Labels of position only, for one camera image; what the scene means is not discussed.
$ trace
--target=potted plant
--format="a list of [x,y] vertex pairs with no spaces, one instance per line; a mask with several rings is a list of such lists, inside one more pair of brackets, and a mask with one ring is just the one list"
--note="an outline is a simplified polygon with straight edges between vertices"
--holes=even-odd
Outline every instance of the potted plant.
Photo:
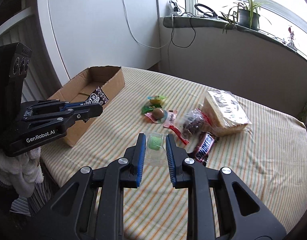
[[248,0],[248,3],[246,3],[245,1],[240,0],[240,2],[235,2],[235,4],[236,6],[230,8],[228,14],[230,15],[231,9],[237,8],[237,13],[234,16],[236,17],[237,21],[239,17],[239,24],[253,30],[258,30],[260,17],[258,11],[260,10],[261,5],[266,4],[266,2],[256,2],[255,0]]
[[230,8],[227,14],[224,14],[223,12],[221,12],[222,16],[223,16],[223,20],[226,20],[228,23],[226,23],[224,25],[224,28],[222,29],[222,33],[224,33],[224,30],[233,30],[234,28],[237,28],[236,23],[238,22],[238,14],[236,11],[233,11],[232,14],[230,14],[231,10],[233,8]]

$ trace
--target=figurine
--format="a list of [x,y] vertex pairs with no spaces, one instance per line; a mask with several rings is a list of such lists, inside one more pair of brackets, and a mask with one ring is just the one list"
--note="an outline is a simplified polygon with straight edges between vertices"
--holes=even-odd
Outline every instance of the figurine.
[[289,26],[288,31],[290,33],[290,37],[288,37],[288,39],[287,39],[287,41],[288,41],[287,46],[297,51],[297,48],[296,48],[295,43],[294,43],[295,34],[292,31],[291,26]]

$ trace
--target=green candy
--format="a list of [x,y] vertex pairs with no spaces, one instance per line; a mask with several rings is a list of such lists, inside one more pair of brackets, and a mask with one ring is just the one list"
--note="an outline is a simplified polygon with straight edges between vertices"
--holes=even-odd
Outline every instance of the green candy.
[[156,137],[156,136],[149,137],[148,147],[150,149],[159,151],[161,144],[162,144],[162,139],[160,137]]

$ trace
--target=window sill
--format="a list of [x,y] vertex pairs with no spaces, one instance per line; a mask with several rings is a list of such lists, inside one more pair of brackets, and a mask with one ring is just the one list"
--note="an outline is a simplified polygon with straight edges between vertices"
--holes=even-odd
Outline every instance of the window sill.
[[[219,20],[219,19],[211,19],[211,18],[195,18],[195,17],[193,17],[190,20],[190,17],[188,17],[188,16],[175,16],[174,17],[174,27],[175,28],[191,28],[191,26],[193,26],[193,28],[214,27],[214,28],[223,29],[226,23],[227,23],[226,21]],[[172,17],[171,16],[164,17],[163,25],[166,28],[172,28]],[[255,30],[252,30],[252,29],[240,26],[240,25],[236,25],[236,27],[237,27],[236,30],[238,30],[240,32],[250,33],[250,34],[257,36],[261,39],[264,39],[266,41],[270,41],[272,43],[278,44],[278,45],[286,48],[287,50],[297,54],[299,57],[302,57],[304,60],[307,61],[307,57],[304,54],[290,48],[286,44],[283,44],[282,41],[280,41],[280,39],[278,39],[277,37],[275,37],[275,36],[273,36],[269,33],[265,33],[265,32],[262,32],[262,31],[255,31]]]

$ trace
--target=spider plant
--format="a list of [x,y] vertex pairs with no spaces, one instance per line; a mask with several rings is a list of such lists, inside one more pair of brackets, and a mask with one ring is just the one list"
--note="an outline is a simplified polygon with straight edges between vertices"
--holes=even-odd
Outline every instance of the spider plant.
[[247,3],[243,0],[239,0],[239,2],[234,2],[236,5],[233,6],[232,8],[230,8],[229,11],[231,11],[231,9],[233,9],[233,8],[237,8],[237,12],[236,12],[236,15],[235,15],[237,17],[237,21],[238,21],[238,16],[239,16],[239,10],[242,9],[242,10],[249,11],[250,12],[250,14],[249,14],[249,28],[251,29],[252,28],[252,19],[253,19],[254,13],[259,15],[258,11],[260,10],[261,6],[263,4],[268,4],[268,3],[267,2],[257,2],[255,0],[247,0],[247,1],[248,1]]
[[222,33],[224,33],[225,29],[226,29],[226,33],[227,33],[229,27],[231,27],[231,26],[232,26],[231,29],[237,28],[237,26],[236,26],[236,23],[238,22],[238,14],[237,14],[237,12],[233,11],[232,14],[230,14],[231,10],[233,8],[234,7],[230,8],[227,14],[224,14],[223,12],[220,12],[222,14],[223,18],[228,22],[223,27]]

